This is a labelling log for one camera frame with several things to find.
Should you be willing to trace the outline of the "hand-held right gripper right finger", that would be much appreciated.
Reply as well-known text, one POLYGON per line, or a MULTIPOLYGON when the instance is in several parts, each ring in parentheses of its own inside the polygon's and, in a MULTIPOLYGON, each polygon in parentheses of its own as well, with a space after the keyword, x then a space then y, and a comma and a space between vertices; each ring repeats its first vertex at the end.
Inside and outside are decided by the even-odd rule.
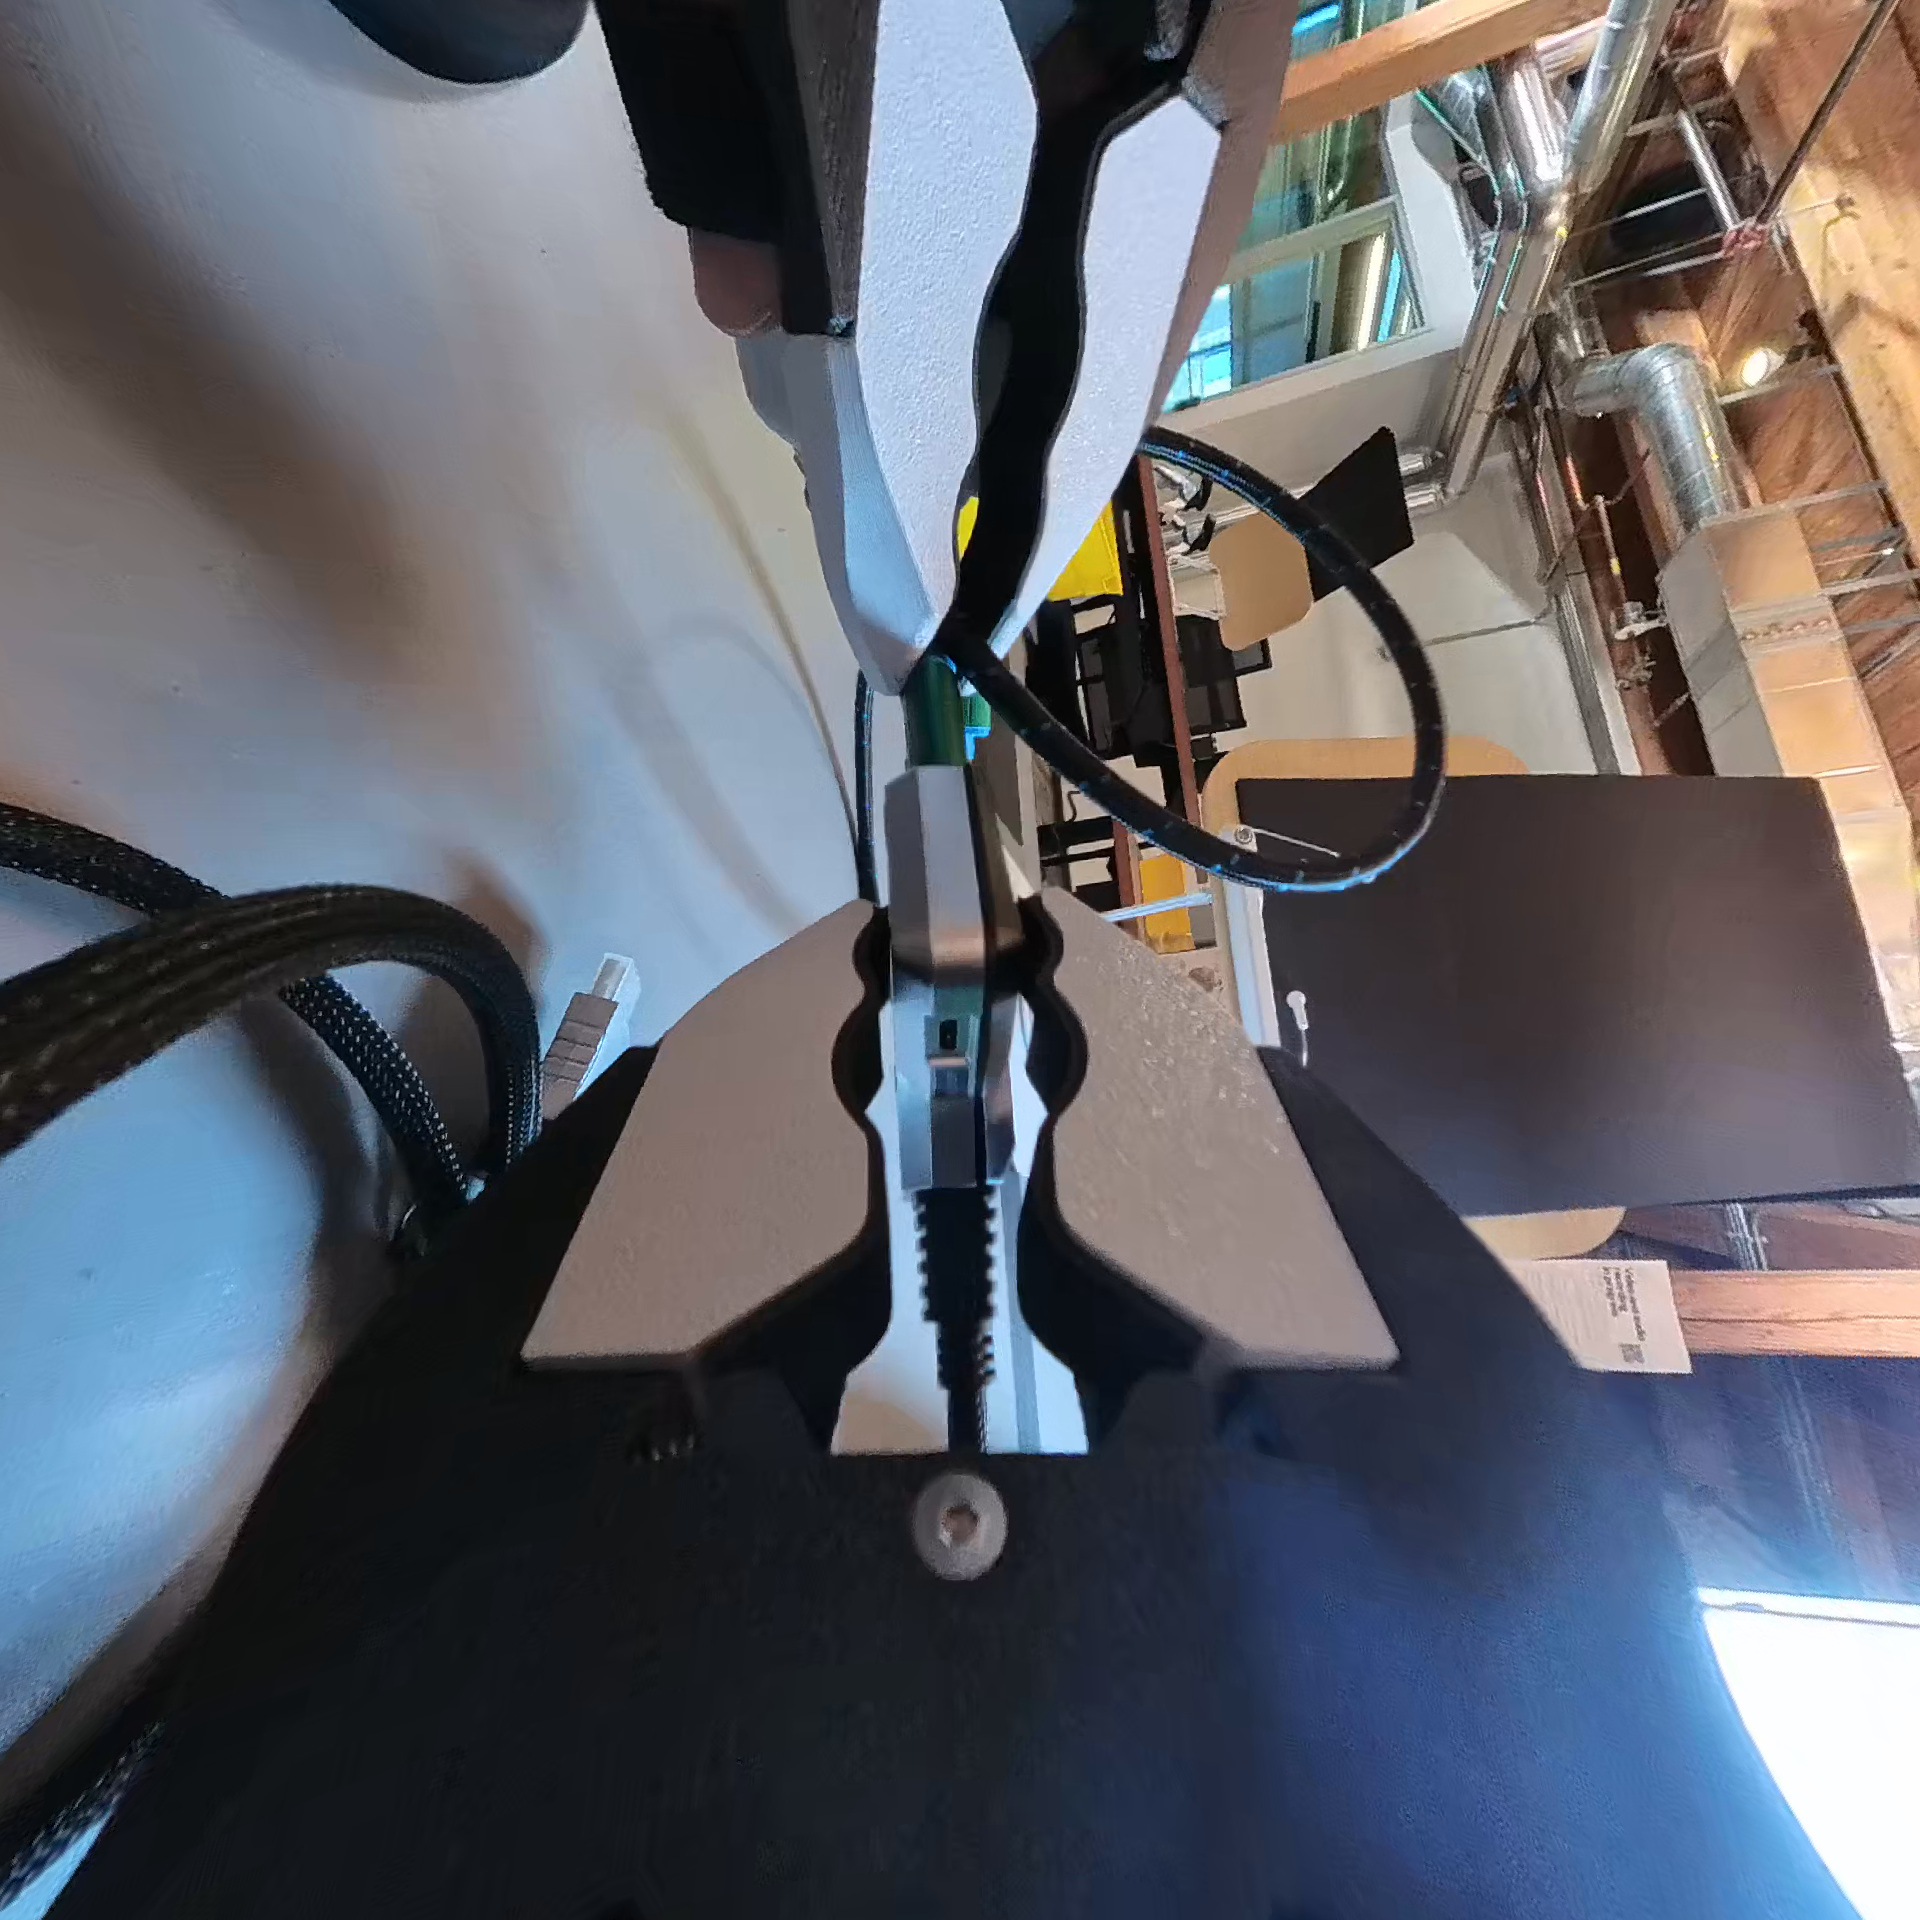
POLYGON ((1022 1310, 1068 1369, 1384 1369, 1397 1342, 1230 1003, 1024 899, 1045 1122, 1022 1310))

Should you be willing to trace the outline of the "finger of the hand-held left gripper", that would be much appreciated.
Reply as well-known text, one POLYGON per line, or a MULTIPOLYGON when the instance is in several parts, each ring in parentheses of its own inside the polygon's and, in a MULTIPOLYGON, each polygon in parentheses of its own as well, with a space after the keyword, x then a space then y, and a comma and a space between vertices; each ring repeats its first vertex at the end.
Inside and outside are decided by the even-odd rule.
POLYGON ((751 405, 794 451, 831 605, 868 681, 900 693, 952 598, 952 520, 976 455, 976 345, 1024 211, 1038 139, 1013 41, 962 54, 962 103, 935 103, 929 54, 958 29, 882 1, 856 312, 846 333, 767 331, 738 346, 751 405))
POLYGON ((952 643, 1020 635, 1130 461, 1217 143, 1148 69, 1042 123, 981 338, 976 520, 952 643))

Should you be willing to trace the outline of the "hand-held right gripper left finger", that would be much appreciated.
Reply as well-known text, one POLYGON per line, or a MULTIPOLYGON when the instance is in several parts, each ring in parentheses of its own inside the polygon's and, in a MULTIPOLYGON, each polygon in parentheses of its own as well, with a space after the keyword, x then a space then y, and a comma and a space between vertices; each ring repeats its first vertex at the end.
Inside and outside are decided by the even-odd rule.
POLYGON ((862 1264, 887 1317, 878 935, 878 906, 850 899, 664 1031, 526 1362, 704 1360, 862 1264))

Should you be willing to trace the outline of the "yellow plastic bin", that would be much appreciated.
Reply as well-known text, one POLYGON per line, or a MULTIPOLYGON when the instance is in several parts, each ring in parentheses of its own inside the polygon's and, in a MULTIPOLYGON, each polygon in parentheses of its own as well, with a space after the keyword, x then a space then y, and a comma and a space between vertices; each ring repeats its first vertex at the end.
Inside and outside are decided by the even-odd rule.
MULTIPOLYGON (((969 486, 962 493, 952 522, 958 582, 962 587, 966 587, 969 579, 966 551, 973 541, 976 515, 978 493, 969 486)), ((1031 594, 1032 566, 1046 555, 1063 555, 1063 547, 1049 536, 1040 539, 1038 551, 1029 559, 1008 559, 1006 563, 994 562, 992 566, 986 566, 986 570, 976 575, 976 582, 970 587, 966 587, 966 600, 970 605, 992 609, 1006 594, 1010 594, 1014 600, 1024 594, 1031 594)), ((1057 577, 1046 587, 1045 598, 1049 603, 1076 603, 1088 598, 1117 597, 1122 587, 1124 577, 1120 566, 1114 502, 1105 501, 1098 507, 1097 515, 1089 520, 1081 543, 1063 563, 1057 577)))

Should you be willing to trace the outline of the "braided HDMI cable green plugs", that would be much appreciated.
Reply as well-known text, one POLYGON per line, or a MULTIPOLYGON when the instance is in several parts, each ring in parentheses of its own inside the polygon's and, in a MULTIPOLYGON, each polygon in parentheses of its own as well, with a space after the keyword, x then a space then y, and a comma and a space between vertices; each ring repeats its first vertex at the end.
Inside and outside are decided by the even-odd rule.
POLYGON ((1410 774, 1399 815, 1356 854, 1278 862, 1238 848, 1122 782, 997 658, 970 626, 952 616, 938 627, 938 639, 951 639, 951 648, 929 646, 898 695, 908 762, 958 766, 964 761, 966 734, 958 703, 958 686, 964 681, 1057 777, 1102 803, 1126 832, 1202 874, 1272 895, 1329 895, 1378 880, 1429 833, 1449 778, 1442 689, 1418 635, 1357 546, 1308 498, 1287 490, 1242 458, 1166 427, 1148 430, 1140 450, 1156 464, 1217 482, 1297 536, 1308 558, 1369 616, 1407 702, 1410 774))

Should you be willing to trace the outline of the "person's left hand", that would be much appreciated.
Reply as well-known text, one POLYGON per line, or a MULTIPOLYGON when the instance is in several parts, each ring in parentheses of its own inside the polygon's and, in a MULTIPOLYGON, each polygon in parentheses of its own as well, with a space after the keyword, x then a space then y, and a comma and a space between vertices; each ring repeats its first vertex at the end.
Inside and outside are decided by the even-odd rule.
POLYGON ((694 299, 717 331, 746 339, 782 326, 777 247, 714 230, 687 230, 687 261, 694 299))

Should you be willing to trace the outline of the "small black wooden panel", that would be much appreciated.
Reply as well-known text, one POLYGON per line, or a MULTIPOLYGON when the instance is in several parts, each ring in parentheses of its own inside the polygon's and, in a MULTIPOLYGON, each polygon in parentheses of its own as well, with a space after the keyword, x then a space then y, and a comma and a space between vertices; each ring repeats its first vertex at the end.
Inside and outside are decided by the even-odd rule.
MULTIPOLYGON (((1373 568, 1412 546, 1400 445, 1390 425, 1360 440, 1300 498, 1373 568)), ((1231 520, 1206 553, 1221 587, 1217 632, 1236 655, 1292 627, 1336 589, 1300 539, 1261 513, 1231 520)))

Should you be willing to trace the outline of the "wooden desk with black legs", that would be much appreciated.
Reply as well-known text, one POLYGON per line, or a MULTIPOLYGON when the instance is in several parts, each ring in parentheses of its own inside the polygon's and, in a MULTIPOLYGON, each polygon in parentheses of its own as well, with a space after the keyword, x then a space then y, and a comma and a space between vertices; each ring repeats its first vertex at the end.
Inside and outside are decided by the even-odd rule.
POLYGON ((1186 824, 1197 817, 1192 736, 1186 718, 1183 661, 1170 594, 1160 507, 1151 461, 1137 451, 1126 474, 1130 558, 1142 614, 1142 677, 1158 696, 1166 720, 1149 727, 1158 752, 1158 771, 1168 809, 1186 824))

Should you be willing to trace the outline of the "black mesh cushion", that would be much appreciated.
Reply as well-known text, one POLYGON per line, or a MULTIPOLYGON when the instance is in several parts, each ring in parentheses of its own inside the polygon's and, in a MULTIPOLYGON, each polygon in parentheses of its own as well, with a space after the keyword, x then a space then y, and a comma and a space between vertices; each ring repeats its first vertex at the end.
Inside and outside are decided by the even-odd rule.
POLYGON ((431 80, 529 80, 581 35, 589 1, 330 1, 386 54, 431 80))

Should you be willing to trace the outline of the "white notice paper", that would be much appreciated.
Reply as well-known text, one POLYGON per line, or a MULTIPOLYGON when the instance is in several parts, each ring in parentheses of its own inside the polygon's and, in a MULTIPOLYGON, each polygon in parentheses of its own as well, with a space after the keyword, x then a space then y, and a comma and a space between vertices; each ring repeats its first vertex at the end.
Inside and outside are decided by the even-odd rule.
POLYGON ((1584 1371, 1692 1373, 1665 1261, 1537 1259, 1506 1267, 1584 1371))

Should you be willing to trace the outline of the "black board with wooden rim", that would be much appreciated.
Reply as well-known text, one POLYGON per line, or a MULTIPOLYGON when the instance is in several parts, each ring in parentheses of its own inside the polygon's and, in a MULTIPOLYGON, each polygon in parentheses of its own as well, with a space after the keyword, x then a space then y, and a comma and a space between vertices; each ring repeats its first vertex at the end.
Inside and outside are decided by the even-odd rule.
POLYGON ((1916 1197, 1916 1105, 1804 777, 1465 774, 1261 895, 1274 1041, 1460 1216, 1916 1197))

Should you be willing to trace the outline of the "laptop with bright screen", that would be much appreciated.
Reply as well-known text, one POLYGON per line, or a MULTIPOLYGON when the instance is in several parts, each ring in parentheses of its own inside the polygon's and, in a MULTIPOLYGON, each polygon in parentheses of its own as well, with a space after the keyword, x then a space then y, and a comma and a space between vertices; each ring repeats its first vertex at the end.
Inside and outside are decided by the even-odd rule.
POLYGON ((1720 1674, 1840 1890, 1917 1915, 1917 1607, 1701 1587, 1720 1674))

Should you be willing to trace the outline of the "silver air duct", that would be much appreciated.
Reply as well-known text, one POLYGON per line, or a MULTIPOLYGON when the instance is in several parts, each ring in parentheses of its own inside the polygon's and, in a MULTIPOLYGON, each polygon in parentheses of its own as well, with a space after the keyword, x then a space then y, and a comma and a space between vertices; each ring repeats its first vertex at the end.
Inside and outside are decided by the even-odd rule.
POLYGON ((1576 360, 1568 406, 1639 425, 1681 536, 1748 509, 1736 445, 1704 359, 1686 343, 1645 343, 1576 360))

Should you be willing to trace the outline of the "wooden post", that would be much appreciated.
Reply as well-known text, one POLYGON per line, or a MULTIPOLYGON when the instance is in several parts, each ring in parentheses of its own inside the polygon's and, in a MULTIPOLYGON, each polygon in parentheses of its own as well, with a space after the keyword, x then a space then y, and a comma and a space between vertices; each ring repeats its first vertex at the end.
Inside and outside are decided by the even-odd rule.
POLYGON ((1917 1272, 1692 1270, 1665 1266, 1692 1353, 1745 1357, 1917 1357, 1917 1272))

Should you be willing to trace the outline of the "metal air handler box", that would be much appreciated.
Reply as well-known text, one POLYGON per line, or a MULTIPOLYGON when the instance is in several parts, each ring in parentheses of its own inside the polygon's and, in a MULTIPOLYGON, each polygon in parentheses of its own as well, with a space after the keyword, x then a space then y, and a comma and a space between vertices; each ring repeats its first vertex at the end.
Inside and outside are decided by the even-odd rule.
POLYGON ((1842 810, 1896 809, 1861 651, 1916 639, 1916 562, 1900 531, 1810 529, 1813 513, 1704 520, 1664 563, 1658 611, 1716 777, 1818 778, 1842 810))

